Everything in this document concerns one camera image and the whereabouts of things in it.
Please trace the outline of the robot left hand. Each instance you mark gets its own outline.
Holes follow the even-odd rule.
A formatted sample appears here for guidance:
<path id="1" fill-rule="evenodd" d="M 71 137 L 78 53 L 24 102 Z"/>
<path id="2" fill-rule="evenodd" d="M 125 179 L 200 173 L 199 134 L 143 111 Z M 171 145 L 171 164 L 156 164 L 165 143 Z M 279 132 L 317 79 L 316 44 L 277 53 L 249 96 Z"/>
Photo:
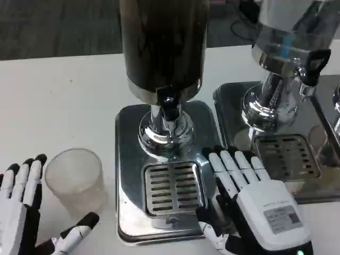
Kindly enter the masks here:
<path id="1" fill-rule="evenodd" d="M 70 254 L 99 222 L 95 212 L 37 244 L 45 154 L 14 163 L 1 173 L 1 254 Z"/>

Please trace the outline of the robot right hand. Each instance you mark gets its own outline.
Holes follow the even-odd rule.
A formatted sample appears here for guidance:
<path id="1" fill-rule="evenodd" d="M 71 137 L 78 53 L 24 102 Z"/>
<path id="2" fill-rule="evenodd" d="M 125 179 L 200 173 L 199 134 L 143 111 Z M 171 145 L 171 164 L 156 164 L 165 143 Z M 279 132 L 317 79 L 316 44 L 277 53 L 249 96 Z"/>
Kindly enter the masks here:
<path id="1" fill-rule="evenodd" d="M 219 194 L 234 224 L 225 233 L 208 206 L 195 213 L 201 231 L 221 254 L 313 254 L 310 230 L 285 183 L 270 177 L 261 159 L 231 147 L 205 148 Z"/>

